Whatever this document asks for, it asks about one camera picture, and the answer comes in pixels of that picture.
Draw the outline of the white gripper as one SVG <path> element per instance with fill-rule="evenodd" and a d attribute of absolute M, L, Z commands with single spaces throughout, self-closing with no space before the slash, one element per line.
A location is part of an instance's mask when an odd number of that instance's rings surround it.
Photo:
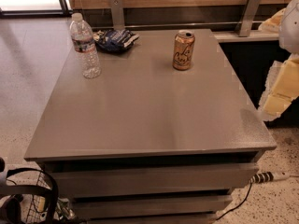
<path fill-rule="evenodd" d="M 263 21 L 258 30 L 269 33 L 279 30 L 279 45 L 289 53 L 299 53 L 299 0 L 291 0 L 286 9 Z M 288 59 L 284 63 L 274 61 L 266 80 L 266 90 L 263 111 L 280 116 L 299 96 L 299 59 Z"/>

